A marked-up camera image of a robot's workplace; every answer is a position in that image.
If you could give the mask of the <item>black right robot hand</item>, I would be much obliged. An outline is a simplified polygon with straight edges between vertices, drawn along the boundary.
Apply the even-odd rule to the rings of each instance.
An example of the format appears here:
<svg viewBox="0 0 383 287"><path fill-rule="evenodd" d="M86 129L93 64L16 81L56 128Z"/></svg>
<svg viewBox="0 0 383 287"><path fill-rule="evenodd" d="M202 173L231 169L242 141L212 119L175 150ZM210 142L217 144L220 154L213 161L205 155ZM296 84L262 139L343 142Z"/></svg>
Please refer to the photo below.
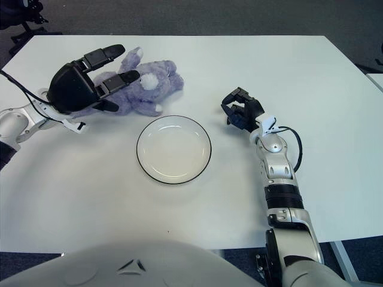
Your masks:
<svg viewBox="0 0 383 287"><path fill-rule="evenodd" d="M240 87L222 100L221 107L227 115L227 125L231 124L248 132L259 128L256 118L265 113L260 102Z"/></svg>

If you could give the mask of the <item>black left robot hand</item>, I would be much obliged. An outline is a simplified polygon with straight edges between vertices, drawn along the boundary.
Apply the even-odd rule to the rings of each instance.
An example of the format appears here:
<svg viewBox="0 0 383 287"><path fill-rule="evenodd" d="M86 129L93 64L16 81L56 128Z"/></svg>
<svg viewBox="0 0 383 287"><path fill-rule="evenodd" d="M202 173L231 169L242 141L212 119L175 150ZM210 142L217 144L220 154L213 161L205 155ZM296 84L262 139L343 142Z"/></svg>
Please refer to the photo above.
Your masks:
<svg viewBox="0 0 383 287"><path fill-rule="evenodd" d="M95 84L88 73L113 62L125 52L121 44L99 48L82 58L62 66L51 80L47 99L62 114L71 114L88 107L100 111L116 112L118 104L107 97L129 86L140 78L136 70L115 74Z"/></svg>

